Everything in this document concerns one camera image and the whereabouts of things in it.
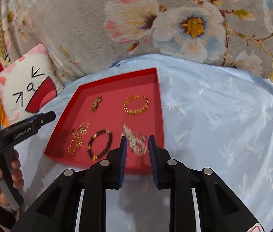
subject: sleeve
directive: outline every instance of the sleeve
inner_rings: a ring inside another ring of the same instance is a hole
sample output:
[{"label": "sleeve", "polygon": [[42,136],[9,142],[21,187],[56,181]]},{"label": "sleeve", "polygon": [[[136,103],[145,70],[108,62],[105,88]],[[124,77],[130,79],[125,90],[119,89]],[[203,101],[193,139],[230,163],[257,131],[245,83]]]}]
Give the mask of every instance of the sleeve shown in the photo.
[{"label": "sleeve", "polygon": [[0,203],[0,227],[4,232],[9,232],[19,219],[19,211],[14,212],[10,206]]}]

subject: human hand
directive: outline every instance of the human hand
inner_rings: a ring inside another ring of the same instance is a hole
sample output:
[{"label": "human hand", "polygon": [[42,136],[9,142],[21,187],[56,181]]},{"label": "human hand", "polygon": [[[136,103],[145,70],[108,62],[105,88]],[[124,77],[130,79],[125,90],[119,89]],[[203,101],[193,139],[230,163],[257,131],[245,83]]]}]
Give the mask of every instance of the human hand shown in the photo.
[{"label": "human hand", "polygon": [[[14,160],[11,161],[11,166],[13,169],[15,169],[15,171],[13,172],[11,177],[13,180],[13,186],[15,188],[22,188],[24,186],[23,173],[19,169],[21,167],[21,163],[18,160],[19,156],[20,156],[19,153],[16,150],[14,150]],[[3,175],[3,172],[0,169],[0,178],[2,177],[2,175]],[[1,191],[1,189],[0,189],[0,203],[6,206],[9,205],[9,201],[7,200],[6,196]]]}]

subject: pillow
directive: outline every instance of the pillow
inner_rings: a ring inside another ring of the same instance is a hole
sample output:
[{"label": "pillow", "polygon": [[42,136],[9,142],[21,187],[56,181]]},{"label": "pillow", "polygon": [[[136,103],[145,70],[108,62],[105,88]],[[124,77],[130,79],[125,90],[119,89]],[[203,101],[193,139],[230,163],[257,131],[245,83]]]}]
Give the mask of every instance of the pillow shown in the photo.
[{"label": "pillow", "polygon": [[0,99],[10,124],[34,116],[63,88],[43,44],[0,72]]}]

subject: light blue fabric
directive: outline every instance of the light blue fabric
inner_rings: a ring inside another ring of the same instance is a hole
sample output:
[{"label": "light blue fabric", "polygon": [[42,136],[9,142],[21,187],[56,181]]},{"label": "light blue fabric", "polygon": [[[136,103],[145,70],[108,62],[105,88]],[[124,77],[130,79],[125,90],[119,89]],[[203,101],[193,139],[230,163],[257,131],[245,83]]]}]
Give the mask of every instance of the light blue fabric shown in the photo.
[{"label": "light blue fabric", "polygon": [[[67,168],[43,152],[77,88],[151,67],[158,70],[165,147],[171,157],[189,168],[212,168],[269,232],[273,228],[273,84],[243,70],[162,55],[124,60],[116,67],[68,83],[44,106],[41,112],[55,111],[56,120],[16,146],[26,205]],[[169,194],[156,190],[151,176],[125,176],[120,191],[107,192],[108,231],[167,232]]]}]

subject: gold jewelry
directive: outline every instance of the gold jewelry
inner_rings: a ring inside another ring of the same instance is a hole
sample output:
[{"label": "gold jewelry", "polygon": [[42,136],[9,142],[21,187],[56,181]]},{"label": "gold jewelry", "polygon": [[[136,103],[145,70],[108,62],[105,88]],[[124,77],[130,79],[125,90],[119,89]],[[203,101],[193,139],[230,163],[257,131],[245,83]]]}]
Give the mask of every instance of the gold jewelry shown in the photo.
[{"label": "gold jewelry", "polygon": [[77,147],[81,147],[83,145],[82,138],[80,137],[80,135],[86,134],[89,126],[90,126],[90,124],[88,122],[86,122],[86,124],[85,123],[81,124],[76,131],[72,130],[71,134],[73,135],[73,138],[72,138],[72,141],[68,147],[68,153],[70,153],[71,155],[74,155]]},{"label": "gold jewelry", "polygon": [[143,112],[145,112],[145,111],[147,110],[147,108],[148,108],[148,99],[147,99],[146,96],[143,96],[143,99],[145,100],[146,104],[145,104],[145,106],[143,106],[141,109],[138,109],[138,110],[129,110],[129,109],[127,109],[127,105],[128,105],[131,101],[136,100],[136,99],[138,99],[139,97],[140,97],[140,95],[137,94],[137,95],[134,95],[134,96],[129,97],[129,98],[125,101],[125,103],[124,103],[124,110],[125,110],[126,113],[131,114],[131,115],[138,115],[138,114],[141,114],[141,113],[143,113]]},{"label": "gold jewelry", "polygon": [[95,101],[93,102],[93,107],[91,108],[92,112],[97,111],[98,106],[99,106],[99,104],[100,104],[101,101],[102,101],[102,96],[96,97]]},{"label": "gold jewelry", "polygon": [[137,135],[134,135],[128,126],[124,124],[124,132],[122,133],[122,136],[125,136],[128,139],[130,147],[136,155],[143,156],[146,153],[147,146],[143,142],[146,140],[145,135],[143,135],[142,139],[137,138]]},{"label": "gold jewelry", "polygon": [[[72,149],[71,146],[72,146],[72,143],[75,141],[75,146],[74,148]],[[74,155],[75,153],[75,150],[77,149],[77,147],[81,147],[83,145],[83,143],[81,142],[81,138],[80,138],[80,135],[74,135],[73,136],[73,139],[68,147],[68,153],[70,153],[71,155]]]},{"label": "gold jewelry", "polygon": [[[100,154],[97,154],[97,155],[94,155],[91,151],[91,147],[92,147],[92,144],[94,142],[94,140],[101,134],[103,133],[107,133],[109,135],[109,140],[107,142],[107,145],[106,147],[103,149],[103,151],[100,153]],[[87,153],[89,155],[89,157],[93,160],[93,161],[96,161],[100,158],[102,158],[109,150],[110,150],[110,147],[112,145],[112,141],[113,141],[113,134],[111,132],[110,129],[103,129],[103,130],[100,130],[98,131],[97,133],[95,133],[91,139],[89,140],[88,142],[88,148],[87,148]]]}]

